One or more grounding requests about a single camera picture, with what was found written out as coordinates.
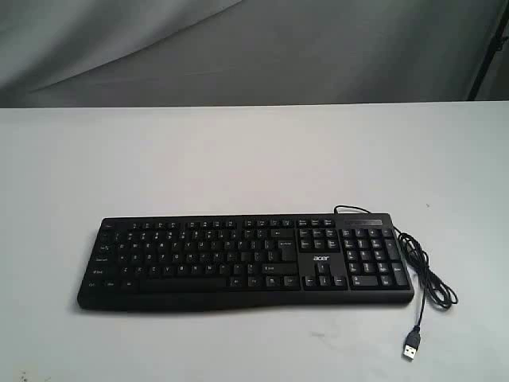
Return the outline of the black tripod stand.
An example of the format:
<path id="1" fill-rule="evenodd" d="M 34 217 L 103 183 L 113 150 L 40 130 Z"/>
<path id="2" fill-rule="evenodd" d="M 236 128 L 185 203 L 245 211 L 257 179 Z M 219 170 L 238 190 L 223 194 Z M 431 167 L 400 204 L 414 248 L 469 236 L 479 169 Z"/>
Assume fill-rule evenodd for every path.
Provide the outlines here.
<path id="1" fill-rule="evenodd" d="M 466 98 L 467 101 L 474 101 L 478 96 L 481 86 L 485 80 L 488 70 L 494 60 L 495 55 L 503 50 L 504 44 L 508 41 L 508 36 L 504 34 L 508 25 L 508 2 L 505 2 L 503 12 L 496 25 L 495 32 L 492 34 L 482 63 L 472 82 L 472 86 Z"/>

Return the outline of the black acer keyboard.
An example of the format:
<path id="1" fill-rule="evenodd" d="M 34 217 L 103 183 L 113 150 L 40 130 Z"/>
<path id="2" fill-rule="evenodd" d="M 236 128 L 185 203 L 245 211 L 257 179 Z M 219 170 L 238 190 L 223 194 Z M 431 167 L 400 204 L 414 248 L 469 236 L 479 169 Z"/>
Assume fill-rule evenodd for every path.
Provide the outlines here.
<path id="1" fill-rule="evenodd" d="M 184 312 L 413 296 L 389 215 L 322 213 L 106 218 L 77 302 Z"/>

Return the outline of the grey backdrop cloth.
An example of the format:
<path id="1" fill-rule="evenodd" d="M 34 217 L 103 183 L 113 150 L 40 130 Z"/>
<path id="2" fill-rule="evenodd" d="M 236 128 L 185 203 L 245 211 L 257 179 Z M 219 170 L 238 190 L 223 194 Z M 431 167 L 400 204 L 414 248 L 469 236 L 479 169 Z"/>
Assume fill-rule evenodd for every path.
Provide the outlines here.
<path id="1" fill-rule="evenodd" d="M 3 107 L 468 98 L 504 1 L 4 1 Z"/>

